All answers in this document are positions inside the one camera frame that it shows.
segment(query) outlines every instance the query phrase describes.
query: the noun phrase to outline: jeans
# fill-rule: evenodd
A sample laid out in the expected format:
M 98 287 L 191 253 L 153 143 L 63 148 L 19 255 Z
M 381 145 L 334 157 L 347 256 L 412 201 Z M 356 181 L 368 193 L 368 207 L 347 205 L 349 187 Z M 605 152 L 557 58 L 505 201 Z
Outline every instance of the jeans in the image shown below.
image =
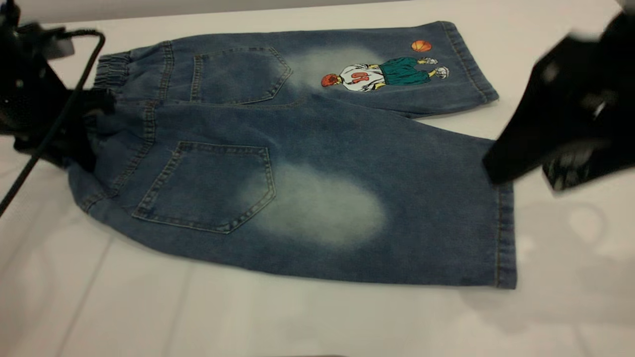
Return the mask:
M 102 57 L 95 86 L 116 113 L 86 120 L 97 166 L 69 163 L 70 186 L 143 245 L 289 276 L 516 286 L 512 186 L 481 165 L 492 141 L 409 119 L 498 98 L 451 23 L 165 41 Z

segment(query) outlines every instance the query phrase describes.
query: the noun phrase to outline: printed graphic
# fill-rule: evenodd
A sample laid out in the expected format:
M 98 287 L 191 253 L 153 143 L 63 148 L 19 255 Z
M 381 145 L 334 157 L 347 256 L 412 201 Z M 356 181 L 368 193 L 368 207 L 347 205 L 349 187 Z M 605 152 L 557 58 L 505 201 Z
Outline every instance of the printed graphic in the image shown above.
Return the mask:
M 419 41 L 413 42 L 410 47 L 412 48 L 413 51 L 416 51 L 416 52 L 426 52 L 432 49 L 432 44 L 428 41 L 424 41 L 420 39 Z
M 416 59 L 414 57 L 399 57 L 382 64 L 354 64 L 346 67 L 339 75 L 327 74 L 322 78 L 322 86 L 343 84 L 352 91 L 372 91 L 383 86 L 413 86 L 430 81 L 431 77 L 445 79 L 450 74 L 447 67 L 437 67 L 434 70 L 419 71 L 418 64 L 437 64 L 431 57 Z

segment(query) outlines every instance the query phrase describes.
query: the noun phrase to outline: basketball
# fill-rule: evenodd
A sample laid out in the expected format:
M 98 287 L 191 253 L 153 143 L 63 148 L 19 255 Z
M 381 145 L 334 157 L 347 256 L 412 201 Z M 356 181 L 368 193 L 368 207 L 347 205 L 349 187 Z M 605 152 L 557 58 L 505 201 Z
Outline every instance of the basketball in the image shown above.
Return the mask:
M 432 45 L 430 44 L 430 42 L 420 39 L 419 41 L 413 42 L 412 46 L 410 47 L 412 47 L 413 51 L 426 52 L 426 51 L 430 51 L 430 49 L 432 48 Z

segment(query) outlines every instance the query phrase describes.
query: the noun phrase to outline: wall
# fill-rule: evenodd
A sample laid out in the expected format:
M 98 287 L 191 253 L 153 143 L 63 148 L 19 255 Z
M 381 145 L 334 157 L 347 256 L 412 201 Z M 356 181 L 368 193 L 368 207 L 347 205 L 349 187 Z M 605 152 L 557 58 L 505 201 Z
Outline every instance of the wall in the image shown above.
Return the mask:
M 397 0 L 16 0 L 23 20 L 42 23 L 386 1 Z

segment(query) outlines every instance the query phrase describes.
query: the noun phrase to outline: back pocket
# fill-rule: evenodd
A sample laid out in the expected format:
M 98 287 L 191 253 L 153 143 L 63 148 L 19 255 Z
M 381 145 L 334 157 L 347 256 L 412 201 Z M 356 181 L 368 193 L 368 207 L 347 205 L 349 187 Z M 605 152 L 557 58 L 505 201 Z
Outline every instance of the back pocket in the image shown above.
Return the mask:
M 194 56 L 193 102 L 248 104 L 273 99 L 291 67 L 273 48 L 232 48 Z
M 133 216 L 228 234 L 275 195 L 266 147 L 179 142 Z

